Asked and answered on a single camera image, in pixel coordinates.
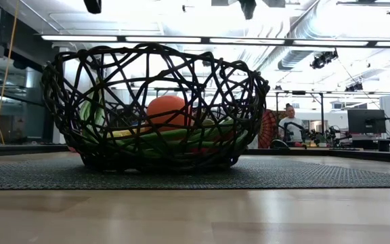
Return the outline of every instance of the ductwork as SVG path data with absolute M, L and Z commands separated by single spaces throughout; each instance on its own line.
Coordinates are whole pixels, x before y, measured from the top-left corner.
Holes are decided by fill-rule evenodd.
M 316 12 L 319 4 L 316 3 L 314 7 L 308 12 L 306 17 L 293 28 L 288 36 L 292 39 L 317 39 L 317 38 L 335 38 L 333 36 L 325 36 L 320 33 L 316 33 L 312 28 L 312 23 L 316 18 Z M 279 69 L 279 70 L 292 70 L 297 63 L 302 61 L 313 51 L 293 50 L 289 47 L 276 47 L 273 52 L 265 59 L 265 62 L 261 64 L 257 70 L 263 70 L 265 68 Z

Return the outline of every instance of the fruit basket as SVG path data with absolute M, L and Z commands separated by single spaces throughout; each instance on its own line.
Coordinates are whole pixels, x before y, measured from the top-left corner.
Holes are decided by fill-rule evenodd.
M 76 75 L 64 75 L 67 62 Z M 229 168 L 258 133 L 269 91 L 242 61 L 157 43 L 61 52 L 41 83 L 67 145 L 87 167 L 118 171 Z

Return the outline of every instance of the ceiling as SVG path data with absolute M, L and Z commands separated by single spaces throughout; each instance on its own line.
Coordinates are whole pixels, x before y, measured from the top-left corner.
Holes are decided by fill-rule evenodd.
M 41 34 L 390 39 L 390 14 L 386 14 L 386 7 L 342 6 L 337 5 L 338 0 L 286 0 L 285 8 L 274 8 L 264 4 L 265 0 L 257 0 L 254 18 L 245 20 L 238 2 L 212 6 L 212 2 L 218 1 L 102 0 L 102 13 L 93 15 L 87 12 L 83 0 L 21 0 L 19 19 Z M 0 0 L 0 6 L 10 13 L 14 13 L 15 5 L 16 1 Z M 70 49 L 133 46 L 64 45 Z M 282 89 L 344 91 L 346 85 L 361 81 L 368 84 L 364 85 L 365 90 L 390 92 L 390 49 L 341 48 L 337 50 L 338 60 L 314 70 L 309 66 L 314 54 L 325 49 L 170 46 L 192 54 L 210 51 L 227 61 L 243 60 L 251 69 L 260 70 L 271 86 L 281 85 Z

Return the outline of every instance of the white shirt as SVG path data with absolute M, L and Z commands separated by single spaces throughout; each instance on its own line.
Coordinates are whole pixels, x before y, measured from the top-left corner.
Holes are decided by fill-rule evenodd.
M 283 118 L 281 119 L 281 121 L 279 122 L 279 125 L 284 127 L 284 124 L 285 123 L 290 123 L 290 122 L 293 122 L 293 123 L 296 123 L 300 126 L 303 126 L 303 123 L 302 123 L 302 120 L 298 119 L 298 118 Z M 281 131 L 282 131 L 282 135 L 284 135 L 284 130 L 282 128 L 279 128 Z M 302 134 L 301 134 L 301 130 L 296 126 L 296 125 L 288 125 L 287 126 L 287 130 L 289 132 L 292 132 L 293 135 L 290 135 L 290 141 L 291 142 L 302 142 Z

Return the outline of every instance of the person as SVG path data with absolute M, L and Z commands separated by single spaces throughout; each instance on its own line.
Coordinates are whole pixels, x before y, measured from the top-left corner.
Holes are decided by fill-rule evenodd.
M 302 120 L 295 117 L 296 112 L 293 106 L 291 106 L 290 104 L 286 104 L 285 110 L 287 117 L 281 119 L 281 121 L 279 122 L 279 134 L 281 138 L 284 138 L 284 129 L 286 123 L 292 122 L 297 125 L 303 126 Z M 302 142 L 302 133 L 300 128 L 298 128 L 296 125 L 290 124 L 287 126 L 286 129 L 288 131 L 287 134 L 290 136 L 290 139 L 287 140 L 287 142 Z

